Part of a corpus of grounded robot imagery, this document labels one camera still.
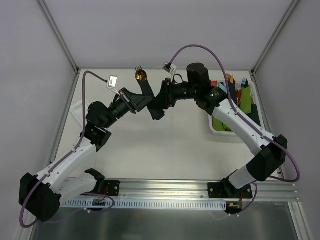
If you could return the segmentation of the dark navy paper napkin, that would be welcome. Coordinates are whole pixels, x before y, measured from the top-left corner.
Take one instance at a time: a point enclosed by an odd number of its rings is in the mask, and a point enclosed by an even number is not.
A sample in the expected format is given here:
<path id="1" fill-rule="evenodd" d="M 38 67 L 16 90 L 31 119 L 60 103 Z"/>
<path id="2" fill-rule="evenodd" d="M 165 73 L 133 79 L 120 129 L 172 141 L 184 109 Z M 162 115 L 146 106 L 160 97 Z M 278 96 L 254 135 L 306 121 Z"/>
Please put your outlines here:
<path id="1" fill-rule="evenodd" d="M 155 95 L 153 90 L 148 82 L 148 80 L 138 80 L 137 81 L 143 95 L 148 95 L 152 97 L 152 101 L 148 104 L 147 109 L 151 114 L 153 120 L 159 121 L 161 118 L 165 116 L 165 112 L 163 109 L 159 109 L 153 106 L 153 100 L 155 99 Z"/>

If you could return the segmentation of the iridescent rainbow fork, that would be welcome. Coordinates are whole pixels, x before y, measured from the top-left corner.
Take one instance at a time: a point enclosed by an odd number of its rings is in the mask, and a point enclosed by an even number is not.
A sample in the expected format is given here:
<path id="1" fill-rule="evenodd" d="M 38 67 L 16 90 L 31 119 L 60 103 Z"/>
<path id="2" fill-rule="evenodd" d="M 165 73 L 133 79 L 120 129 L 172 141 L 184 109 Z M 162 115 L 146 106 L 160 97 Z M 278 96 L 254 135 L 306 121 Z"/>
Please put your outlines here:
<path id="1" fill-rule="evenodd" d="M 136 71 L 136 72 L 142 71 L 142 70 L 143 70 L 143 69 L 142 69 L 142 67 L 141 67 L 140 65 L 135 67 L 135 71 Z"/>

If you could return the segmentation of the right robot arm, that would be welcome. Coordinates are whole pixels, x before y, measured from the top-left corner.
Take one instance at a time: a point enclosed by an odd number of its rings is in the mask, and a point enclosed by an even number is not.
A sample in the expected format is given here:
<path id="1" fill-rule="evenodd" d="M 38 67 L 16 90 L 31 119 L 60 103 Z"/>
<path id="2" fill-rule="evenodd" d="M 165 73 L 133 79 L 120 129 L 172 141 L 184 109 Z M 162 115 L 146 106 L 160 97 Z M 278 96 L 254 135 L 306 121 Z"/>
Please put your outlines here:
<path id="1" fill-rule="evenodd" d="M 209 115 L 226 124 L 254 155 L 245 166 L 224 178 L 214 192 L 236 198 L 242 188 L 253 182 L 264 182 L 285 162 L 287 139 L 265 131 L 239 108 L 231 105 L 227 93 L 211 85 L 208 69 L 202 63 L 186 68 L 187 81 L 173 83 L 169 78 L 161 83 L 159 94 L 150 103 L 152 110 L 167 110 L 178 100 L 193 99 Z"/>

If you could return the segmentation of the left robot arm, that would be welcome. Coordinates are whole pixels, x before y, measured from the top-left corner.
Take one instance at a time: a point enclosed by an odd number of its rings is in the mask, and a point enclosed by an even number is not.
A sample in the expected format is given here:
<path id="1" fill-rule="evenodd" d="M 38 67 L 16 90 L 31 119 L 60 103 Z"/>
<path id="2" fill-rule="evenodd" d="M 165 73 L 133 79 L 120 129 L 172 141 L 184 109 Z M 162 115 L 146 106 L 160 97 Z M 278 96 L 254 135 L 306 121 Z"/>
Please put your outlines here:
<path id="1" fill-rule="evenodd" d="M 109 127 L 129 112 L 140 112 L 153 98 L 151 90 L 137 94 L 122 88 L 110 106 L 100 101 L 91 103 L 84 110 L 86 117 L 80 137 L 69 152 L 37 174 L 26 173 L 21 178 L 19 204 L 22 209 L 19 220 L 22 221 L 24 212 L 29 211 L 37 220 L 47 222 L 69 200 L 85 193 L 101 194 L 105 188 L 105 177 L 93 168 L 73 180 L 67 178 L 105 146 L 112 135 Z"/>

